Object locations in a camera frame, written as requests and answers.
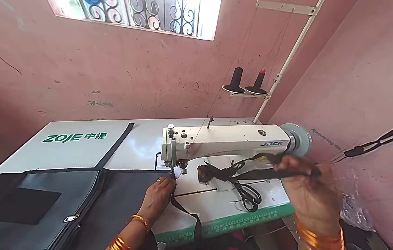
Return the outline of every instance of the gold bangle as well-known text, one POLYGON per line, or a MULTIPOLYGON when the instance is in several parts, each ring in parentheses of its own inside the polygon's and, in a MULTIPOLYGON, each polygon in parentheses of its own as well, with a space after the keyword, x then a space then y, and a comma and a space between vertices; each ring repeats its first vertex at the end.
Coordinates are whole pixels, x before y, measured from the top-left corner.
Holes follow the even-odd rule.
POLYGON ((110 243, 110 250, 130 250, 121 237, 116 236, 116 238, 110 243))
POLYGON ((144 224, 145 230, 147 230, 147 234, 149 234, 149 225, 147 224, 147 221, 144 220, 142 216, 138 214, 133 214, 132 216, 130 216, 129 221, 127 221, 127 224, 132 220, 132 218, 140 220, 144 224))
POLYGON ((295 214, 294 217, 300 240, 307 244, 309 250, 313 250, 313 248, 318 250, 346 250, 341 227, 337 237, 320 236, 309 231, 295 214))

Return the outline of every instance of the pink wall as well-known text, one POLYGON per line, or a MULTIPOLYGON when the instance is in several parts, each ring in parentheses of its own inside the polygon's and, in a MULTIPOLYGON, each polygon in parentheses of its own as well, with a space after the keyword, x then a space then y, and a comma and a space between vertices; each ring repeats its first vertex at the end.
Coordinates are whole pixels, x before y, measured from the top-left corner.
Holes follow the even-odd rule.
MULTIPOLYGON (((326 2, 287 77, 301 77, 355 0, 326 2)), ((242 86, 261 68, 273 79, 307 20, 255 3, 223 0, 215 40, 202 41, 56 17, 46 0, 1 0, 0 56, 22 74, 0 60, 0 162, 50 121, 206 117, 212 104, 215 117, 255 116, 261 100, 218 93, 221 85, 237 66, 242 86)))
MULTIPOLYGON (((392 129, 393 1, 359 0, 270 122, 315 129, 317 162, 392 129)), ((393 246, 393 143, 334 168, 393 246)))

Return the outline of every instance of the hand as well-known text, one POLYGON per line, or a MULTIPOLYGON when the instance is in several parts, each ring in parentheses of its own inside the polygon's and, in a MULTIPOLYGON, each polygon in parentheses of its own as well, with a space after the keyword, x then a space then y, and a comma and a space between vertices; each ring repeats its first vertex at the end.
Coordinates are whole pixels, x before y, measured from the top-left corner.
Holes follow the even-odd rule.
POLYGON ((171 178, 161 177, 147 189, 138 215, 147 221, 149 227, 152 227, 166 209, 175 184, 171 178))
POLYGON ((341 197, 334 186, 330 166, 314 165, 297 157, 285 156, 275 170, 299 170, 308 174, 317 167, 321 177, 295 176, 282 180, 295 214, 311 232, 336 237, 340 225, 341 197))

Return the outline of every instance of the scissors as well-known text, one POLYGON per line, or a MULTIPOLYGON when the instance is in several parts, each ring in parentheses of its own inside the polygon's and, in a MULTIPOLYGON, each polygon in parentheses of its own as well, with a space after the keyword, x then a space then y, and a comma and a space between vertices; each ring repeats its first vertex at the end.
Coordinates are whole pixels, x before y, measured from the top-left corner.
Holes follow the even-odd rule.
POLYGON ((229 179, 229 182, 235 186, 241 200, 243 201, 244 208, 253 213, 258 209, 258 205, 261 203, 262 199, 260 193, 248 184, 241 184, 238 180, 233 178, 229 179))

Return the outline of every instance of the window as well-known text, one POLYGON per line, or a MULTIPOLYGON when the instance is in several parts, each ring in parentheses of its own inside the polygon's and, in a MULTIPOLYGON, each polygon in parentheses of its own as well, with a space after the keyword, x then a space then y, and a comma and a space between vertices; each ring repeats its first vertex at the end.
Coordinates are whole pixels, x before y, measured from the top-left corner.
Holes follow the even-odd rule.
POLYGON ((221 0, 49 0, 56 16, 204 40, 215 37, 221 0))

